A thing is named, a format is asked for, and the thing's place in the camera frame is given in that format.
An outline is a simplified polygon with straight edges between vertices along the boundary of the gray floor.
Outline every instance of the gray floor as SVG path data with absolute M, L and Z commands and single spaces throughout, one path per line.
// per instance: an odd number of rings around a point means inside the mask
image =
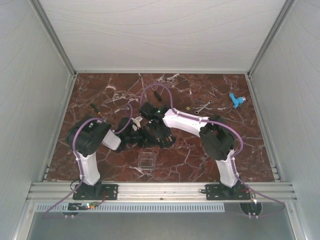
M 279 209 L 263 205 L 263 213 Z M 287 211 L 258 220 L 240 215 L 239 204 L 225 213 L 90 213 L 75 219 L 41 219 L 36 213 L 28 240 L 292 240 Z

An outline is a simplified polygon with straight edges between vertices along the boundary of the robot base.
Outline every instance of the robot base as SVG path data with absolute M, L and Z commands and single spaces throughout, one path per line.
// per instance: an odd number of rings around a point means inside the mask
M 91 186 L 83 183 L 73 194 L 73 200 L 117 200 L 118 185 L 117 184 L 102 184 L 98 181 Z
M 201 192 L 206 194 L 207 200 L 250 200 L 250 193 L 246 190 L 247 188 L 238 181 L 233 187 L 225 186 L 222 183 L 207 184 Z

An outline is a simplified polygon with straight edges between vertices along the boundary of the blue toy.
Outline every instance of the blue toy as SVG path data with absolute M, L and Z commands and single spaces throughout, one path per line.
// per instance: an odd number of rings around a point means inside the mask
M 235 98 L 235 95 L 233 93 L 229 94 L 229 97 L 231 98 L 232 102 L 234 103 L 233 107 L 236 109 L 239 107 L 240 104 L 243 104 L 246 101 L 246 98 L 244 96 Z

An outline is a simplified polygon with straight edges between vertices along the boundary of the wrench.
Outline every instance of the wrench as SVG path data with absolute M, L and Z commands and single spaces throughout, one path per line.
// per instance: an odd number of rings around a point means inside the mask
M 212 101 L 208 101 L 208 103 L 206 105 L 204 105 L 202 108 L 200 108 L 198 111 L 195 111 L 194 114 L 198 115 L 203 109 L 205 109 L 210 103 L 212 103 Z

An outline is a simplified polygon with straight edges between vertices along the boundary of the enclosure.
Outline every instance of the enclosure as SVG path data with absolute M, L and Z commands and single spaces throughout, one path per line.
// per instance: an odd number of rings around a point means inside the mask
M 1 239 L 319 238 L 318 1 L 1 0 L 0 13 Z M 116 198 L 70 210 L 88 200 L 70 190 L 81 170 L 68 131 L 88 114 L 119 130 L 126 104 L 136 118 L 145 102 L 238 132 L 235 166 L 269 197 L 246 189 L 262 214 L 210 199 L 219 162 L 179 126 L 165 148 L 99 146 Z

